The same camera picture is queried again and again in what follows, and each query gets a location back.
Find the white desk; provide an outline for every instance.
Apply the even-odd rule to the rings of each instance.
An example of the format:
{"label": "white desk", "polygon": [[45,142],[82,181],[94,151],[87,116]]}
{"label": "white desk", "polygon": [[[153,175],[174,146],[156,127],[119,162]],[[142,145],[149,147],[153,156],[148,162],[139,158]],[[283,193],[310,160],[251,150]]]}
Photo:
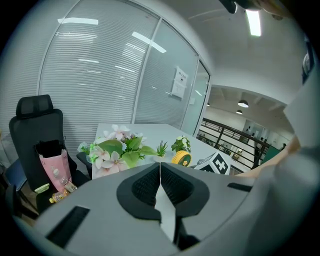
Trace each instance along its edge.
{"label": "white desk", "polygon": [[[113,132],[112,129],[113,123],[99,123],[98,128],[96,130],[95,138],[103,137],[104,131],[108,131],[109,133]],[[176,154],[175,151],[171,150],[171,145],[176,141],[178,136],[187,136],[190,141],[191,146],[191,163],[192,165],[197,165],[200,159],[205,159],[206,157],[214,154],[217,149],[213,148],[205,144],[204,142],[188,135],[181,130],[178,130],[172,127],[169,124],[120,124],[117,125],[121,126],[124,125],[131,130],[133,133],[143,133],[143,137],[146,137],[146,141],[144,144],[157,150],[157,146],[159,146],[161,140],[163,142],[167,142],[167,153],[163,159],[163,162],[171,163],[172,157]],[[231,163],[231,157],[227,154],[223,154],[224,158],[228,163]],[[152,155],[146,155],[144,160],[138,161],[138,166],[146,165],[154,163]],[[92,179],[97,178],[96,176],[97,168],[95,165],[92,165]],[[176,209],[170,202],[167,194],[165,193],[164,189],[160,185],[157,194],[156,194],[156,205],[155,208],[161,212],[161,228],[166,233],[168,238],[173,241],[174,239],[174,232],[175,232],[175,225],[176,225]]]}
{"label": "white desk", "polygon": [[[111,127],[112,123],[99,123],[98,128],[96,130],[95,138],[103,137],[104,131],[108,131],[109,133],[113,132],[114,130]],[[167,142],[167,153],[163,159],[163,162],[171,163],[172,158],[176,154],[175,151],[171,150],[171,145],[176,141],[178,136],[187,136],[190,141],[191,145],[191,163],[189,166],[197,165],[200,159],[205,159],[206,157],[214,154],[217,152],[216,148],[205,144],[204,142],[188,135],[181,130],[178,130],[172,127],[169,124],[118,124],[121,126],[124,125],[129,128],[134,133],[143,133],[143,137],[146,137],[146,141],[144,144],[157,150],[157,146],[159,146],[160,142],[163,141],[164,143]],[[144,160],[138,161],[138,166],[146,165],[154,163],[152,155],[146,155]],[[92,168],[92,178],[95,178],[95,172]]]}

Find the green leaf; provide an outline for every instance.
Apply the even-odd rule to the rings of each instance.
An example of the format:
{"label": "green leaf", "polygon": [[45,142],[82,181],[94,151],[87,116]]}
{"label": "green leaf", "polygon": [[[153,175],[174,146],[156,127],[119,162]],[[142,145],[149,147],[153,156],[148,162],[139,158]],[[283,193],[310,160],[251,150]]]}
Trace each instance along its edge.
{"label": "green leaf", "polygon": [[132,148],[133,150],[137,150],[141,144],[142,138],[143,138],[142,136],[138,138],[134,138],[130,142],[129,147]]}
{"label": "green leaf", "polygon": [[141,148],[140,154],[142,155],[149,155],[149,156],[156,156],[157,152],[154,151],[151,147],[149,146],[143,146]]}
{"label": "green leaf", "polygon": [[178,145],[177,145],[177,144],[172,144],[172,145],[171,145],[171,149],[172,149],[172,151],[174,151],[176,147],[178,147]]}
{"label": "green leaf", "polygon": [[130,168],[133,168],[137,165],[139,154],[137,152],[127,152],[122,155],[122,159]]}
{"label": "green leaf", "polygon": [[103,150],[107,151],[110,155],[112,154],[113,151],[116,151],[121,155],[123,153],[122,150],[122,143],[119,140],[116,139],[109,139],[104,142],[101,142],[98,144],[100,148]]}

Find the artificial flower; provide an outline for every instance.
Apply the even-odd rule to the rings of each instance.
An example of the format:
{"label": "artificial flower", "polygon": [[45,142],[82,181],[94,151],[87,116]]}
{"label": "artificial flower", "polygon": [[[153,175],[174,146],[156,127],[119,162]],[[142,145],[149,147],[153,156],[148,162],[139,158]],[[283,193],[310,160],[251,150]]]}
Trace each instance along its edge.
{"label": "artificial flower", "polygon": [[105,142],[109,139],[109,132],[107,130],[103,131],[104,137],[99,137],[94,141],[94,144],[100,144],[102,142]]}
{"label": "artificial flower", "polygon": [[115,173],[118,173],[119,170],[116,170],[116,169],[109,169],[109,168],[103,168],[101,167],[100,169],[97,169],[96,170],[96,173],[95,173],[95,176],[97,178],[100,178],[100,177],[103,177],[103,176],[107,176],[107,175],[110,175],[110,174],[115,174]]}
{"label": "artificial flower", "polygon": [[118,141],[122,140],[123,137],[126,138],[130,136],[130,129],[121,125],[120,127],[116,124],[112,125],[114,132],[111,132],[108,136],[109,139],[117,139]]}
{"label": "artificial flower", "polygon": [[90,156],[86,155],[86,156],[85,156],[85,159],[87,160],[88,163],[91,163],[91,158],[90,158]]}
{"label": "artificial flower", "polygon": [[86,142],[81,142],[80,143],[80,145],[78,146],[78,152],[83,152],[84,150],[83,150],[83,148],[88,148],[89,146],[88,146],[88,144],[86,143]]}
{"label": "artificial flower", "polygon": [[110,159],[103,161],[101,167],[108,169],[112,173],[117,173],[119,171],[124,171],[128,169],[126,162],[123,159],[119,159],[120,155],[118,152],[113,151]]}
{"label": "artificial flower", "polygon": [[188,147],[188,146],[187,146],[187,139],[186,139],[186,138],[183,138],[183,139],[182,139],[182,144],[183,144],[183,146],[184,146],[185,148]]}
{"label": "artificial flower", "polygon": [[125,151],[127,149],[127,144],[120,141],[122,144],[122,151]]}
{"label": "artificial flower", "polygon": [[99,146],[96,146],[94,150],[90,151],[89,156],[91,157],[91,162],[92,158],[96,158],[94,163],[98,169],[101,168],[101,165],[104,161],[108,161],[110,159],[109,153]]}

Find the chair headrest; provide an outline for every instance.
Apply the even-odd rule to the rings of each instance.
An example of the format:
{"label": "chair headrest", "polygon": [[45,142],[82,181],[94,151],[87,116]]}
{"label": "chair headrest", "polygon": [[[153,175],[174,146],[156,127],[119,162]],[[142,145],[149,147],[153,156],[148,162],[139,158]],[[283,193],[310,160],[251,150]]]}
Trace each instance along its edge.
{"label": "chair headrest", "polygon": [[18,119],[33,118],[52,112],[54,106],[49,95],[22,97],[15,110]]}

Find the pink gift bag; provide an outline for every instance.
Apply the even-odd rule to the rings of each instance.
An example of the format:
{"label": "pink gift bag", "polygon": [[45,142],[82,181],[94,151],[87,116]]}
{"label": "pink gift bag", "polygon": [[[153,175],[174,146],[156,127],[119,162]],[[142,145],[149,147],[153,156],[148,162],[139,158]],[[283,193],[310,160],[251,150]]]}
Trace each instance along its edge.
{"label": "pink gift bag", "polygon": [[[59,179],[61,179],[63,176],[67,177],[71,182],[71,174],[70,174],[70,168],[68,163],[68,153],[67,150],[62,149],[61,155],[51,156],[51,157],[43,157],[42,154],[39,154],[40,161],[42,163],[42,166],[50,178],[52,184],[55,186],[55,188],[61,192],[65,188],[64,186],[59,182]],[[59,170],[59,176],[58,179],[54,176],[54,170]]]}

